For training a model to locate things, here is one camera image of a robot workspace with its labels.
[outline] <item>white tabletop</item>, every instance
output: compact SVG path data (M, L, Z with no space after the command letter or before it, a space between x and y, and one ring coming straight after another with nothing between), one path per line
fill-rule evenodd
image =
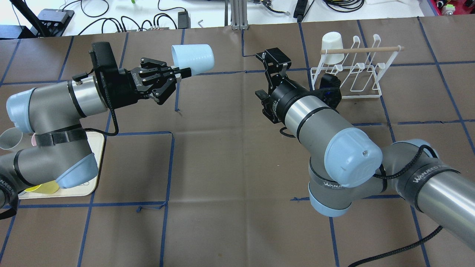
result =
M139 24L145 19L152 20L153 16L161 13L157 9L156 0L135 0L132 4L131 0L107 0L110 4L109 11L102 17L114 17L120 19L121 16L128 16L136 20ZM427 0L421 0L423 5L427 5ZM42 9L58 9L64 0L48 0L35 1L27 0L30 9L39 14ZM284 14L275 14L268 11L263 5L256 5L249 3L247 5L248 22L252 24L279 24L292 23L296 19L292 18L297 0L273 0L272 8L275 10L289 11L291 16ZM106 3L101 0L84 0L85 11L91 15L101 14L105 8ZM198 22L202 21L203 27L220 27L224 26L224 1L222 0L161 0L160 8L167 9L171 7L182 6L185 7L190 15L191 27L199 28ZM0 17L0 24L17 25L17 19L13 13L11 3L9 1L0 1L0 8L3 10ZM64 35L77 35L84 27L93 22L97 18L89 18L81 11L79 2L67 7L68 10L74 10L75 15L66 29ZM181 10L167 11L175 21L177 13ZM17 11L20 23L28 27L31 24ZM366 0L364 6L355 12L338 13L329 9L322 0L316 0L304 22L307 21L333 21L333 20L351 20L351 19L382 19L382 18L406 18L424 16L418 0ZM125 25L128 29L136 29L133 22L124 19ZM89 27L83 34L95 34L101 32L102 22L97 22ZM173 24L166 18L160 19L160 26L173 28ZM116 32L113 23L108 21L104 26L104 32Z

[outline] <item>light blue joint cap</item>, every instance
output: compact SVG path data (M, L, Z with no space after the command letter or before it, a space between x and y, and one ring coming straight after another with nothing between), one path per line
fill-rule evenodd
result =
M72 188L92 180L99 174L94 153L91 153L74 164L56 179L62 189Z
M395 143L409 143L409 144L415 145L416 147L421 147L423 144L431 146L427 141L424 141L422 139L411 139L411 140L399 141L399 142L395 142ZM424 152L427 154L427 156L432 158L432 155L430 154L429 150L424 149ZM436 153L436 156L438 158L439 153L437 153L437 150L435 150L435 149L434 149L434 152Z
M358 128L339 131L328 143L324 164L328 175L344 187L352 188L369 180L381 166L383 153Z
M34 88L10 96L7 100L7 112L10 120L20 131L28 134L32 133L29 123L29 102Z
M324 216L327 216L327 217L338 217L338 216L341 216L343 214L345 214L348 209L352 206L351 204L346 208L346 209L343 209L343 210L335 210L335 209L332 209L332 208L328 208L327 206L321 204L320 202L318 202L318 200L312 195L312 192L310 191L310 183L308 183L308 193L310 194L310 204L312 205L312 207L318 211L318 213L324 215Z

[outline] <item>wooden dowel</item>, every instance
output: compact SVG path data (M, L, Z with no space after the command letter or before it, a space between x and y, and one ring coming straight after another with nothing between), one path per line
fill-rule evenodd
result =
M382 47L382 48L347 48L347 49L328 49L320 50L320 55L331 54L350 54L350 53L372 53L372 52L394 52L403 51L404 47Z

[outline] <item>white wire rack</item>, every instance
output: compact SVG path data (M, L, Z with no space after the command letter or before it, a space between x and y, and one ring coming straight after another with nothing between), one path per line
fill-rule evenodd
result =
M342 98L378 98L382 95L381 87L379 81L386 73L388 68L391 66L392 62L398 55L400 51L404 50L404 47L397 46L397 47L380 47L381 37L377 34L373 35L373 45L370 48L360 48L361 42L358 36L353 36L353 44L349 49L329 49L329 50L321 50L320 51L320 63L318 67L313 67L310 69L312 75L312 88L316 90L317 78L319 74L324 71L325 73L337 75L339 72L343 72L348 70L348 74L346 78L342 81L342 88L345 84L350 83L352 81L352 85L350 87L350 92L355 93L355 95L344 95ZM392 52L391 56L389 57L388 61L385 63L379 62L374 63L374 56L377 52ZM356 62L357 55L366 53L366 60L365 62ZM335 65L327 65L325 64L325 58L327 55L331 54L344 54L345 57L343 61L339 64ZM367 79L364 86L355 87L356 81L359 77L364 75L360 75L363 71L369 73L369 77L361 78ZM359 95L358 93L363 92L367 89L368 85L371 85L370 92L372 91L374 94L362 94Z

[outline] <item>black cable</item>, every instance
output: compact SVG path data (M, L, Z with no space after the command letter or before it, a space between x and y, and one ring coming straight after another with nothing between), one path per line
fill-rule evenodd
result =
M304 17L302 18L302 21L305 19L305 16L307 16L308 11L310 10L310 8L312 8L314 3L315 3L315 0L313 0L312 3L310 4L310 6L307 8L307 11L305 12Z
M68 6L70 6L70 5L74 4L74 3L80 2L80 1L82 1L82 0L72 1L71 3L65 5L65 6L61 9L61 11L64 11L64 9L65 9L66 7L68 7Z
M11 4L11 9L13 9L13 13L15 13L15 17L17 17L18 26L21 26L20 20L18 19L18 15L17 15L17 12L15 11L15 7L13 6L13 3Z
M390 180L390 179L395 179L398 178L399 176L403 175L405 172L407 172L414 164L416 161L421 157L422 153L424 152L424 149L429 150L430 154L432 157L437 158L436 152L428 145L423 144L422 146L419 147L419 150L417 151L416 155L414 158L412 158L411 161L409 161L404 168L402 168L399 172L393 174L393 175L379 175L379 174L374 174L373 177L379 178L379 179L385 179L385 180Z
M332 10L340 13L349 13L359 10L363 7L364 0L323 0Z
M169 18L169 19L173 22L173 24L174 24L174 26L175 26L175 29L178 29L177 24L175 23L175 21L174 21L170 16L168 16L167 14L163 14L163 15L158 16L158 18L157 18L157 26L158 26L159 28L160 28L160 25L158 24L158 20L159 20L161 17Z
M277 13L277 14L285 14L285 15L288 15L288 14L289 14L289 13L286 12L286 11L277 11L277 10L272 9L272 7L270 7L270 6L266 6L266 5L264 5L264 6L265 6L269 11L274 12L274 13Z
M412 248L416 248L416 247L420 246L421 244L426 243L427 241L431 240L442 229L443 229L443 227L439 226L432 233L430 233L428 236L424 237L423 239L421 239L421 240L419 240L415 243L410 244L409 246L405 246L403 248L398 248L398 249L395 249L395 250L390 251L390 252L386 252L386 253L383 253L383 254L379 254L379 255L376 255L376 256L368 257L368 258L353 262L348 267L356 267L356 266L361 265L363 263L367 263L367 262L374 261L374 260L377 260L377 259L380 259L380 258L388 257L388 256L391 256L391 255L394 255L394 254L397 254L397 253L401 253L401 252L410 250Z
M84 11L84 8L83 8L83 0L80 0L80 4L81 4L81 10L82 12L84 13L84 15L86 15L87 17L90 17L90 18L98 18L102 15L104 15L105 13L107 13L109 11L109 2L107 2L107 0L101 0L102 2L105 2L107 4L107 9L100 15L97 15L97 16L91 16L91 15L88 15L85 11Z
M144 21L142 22L142 27L140 27L140 28L142 28L142 30L145 29L145 28L143 27L143 25L144 25L146 22L150 23L150 27L151 27L151 28L153 27L152 22L151 22L150 20L146 19L146 20L144 20Z
M284 130L287 130L287 127L280 128L279 132L280 132L281 135L286 136L286 137L290 137L290 138L295 138L294 135L288 134L288 133L284 132Z
M112 122L114 123L115 131L113 133L108 133L108 132L104 132L104 131L94 129L94 128L86 128L84 130L104 134L107 136L116 136L119 134L119 124L117 122L117 117L115 116L115 110L112 108L111 99L109 97L109 91L107 90L107 87L104 87L104 92L105 92L105 99L107 101L107 104L109 105L109 109L111 110Z
M120 17L120 21L122 22L122 26L123 26L124 31L127 31L127 29L125 28L125 24L124 24L124 22L123 22L123 21L124 21L124 18L130 19L133 23L135 23L135 24L137 25L137 31L140 31L140 26L139 26L139 24L138 24L135 20L129 18L128 16L121 16L121 17Z
M117 28L117 32L120 32L119 26L117 25L117 23L116 23L112 18L107 18L107 19L105 19L104 22L102 23L101 33L104 33L104 24L105 24L108 20L112 21L112 22L114 23L115 27Z
M93 25L94 23L100 21L100 20L103 20L103 19L112 19L112 18L100 18L100 19L96 19L94 20L93 22L91 22L89 25L86 26L86 28L84 28L82 31L80 31L78 33L78 35L81 35L81 33L83 33L87 28L89 28L91 25Z
M166 15L167 13L158 13L156 14L155 16L153 16L153 25L154 26L157 26L157 24L155 23L156 20L157 20L157 17L160 16L160 15Z
M158 0L157 8L158 8L158 10L160 10L160 11L169 11L169 10L175 10L175 9L183 9L183 10L186 12L186 8L182 8L182 7L175 7L175 8L171 8L171 9L167 9L167 10L161 10L161 9L160 9L160 0Z

